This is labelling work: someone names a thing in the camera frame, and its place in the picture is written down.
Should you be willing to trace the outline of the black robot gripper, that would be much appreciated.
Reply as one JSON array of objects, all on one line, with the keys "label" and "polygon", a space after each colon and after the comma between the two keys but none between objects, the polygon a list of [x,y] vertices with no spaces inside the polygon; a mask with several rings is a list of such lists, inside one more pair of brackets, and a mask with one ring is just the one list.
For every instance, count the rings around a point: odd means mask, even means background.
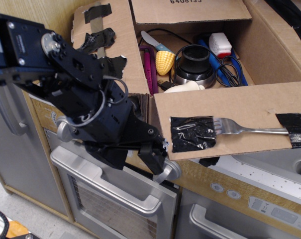
[{"label": "black robot gripper", "polygon": [[154,175],[164,171],[167,142],[159,130],[138,119],[134,105],[116,81],[104,81],[103,89],[93,93],[94,108],[70,118],[70,124],[93,158],[122,170],[128,151],[139,150],[139,158]]}]

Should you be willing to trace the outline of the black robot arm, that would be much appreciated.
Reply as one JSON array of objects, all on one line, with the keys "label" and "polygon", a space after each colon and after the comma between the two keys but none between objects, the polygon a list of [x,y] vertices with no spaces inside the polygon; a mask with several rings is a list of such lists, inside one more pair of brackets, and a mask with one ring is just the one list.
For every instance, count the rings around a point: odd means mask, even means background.
[{"label": "black robot arm", "polygon": [[0,14],[0,87],[14,84],[53,104],[65,115],[71,138],[97,160],[122,169],[128,151],[136,150],[158,175],[166,141],[135,115],[128,87],[115,75],[125,64],[74,49],[40,23]]}]

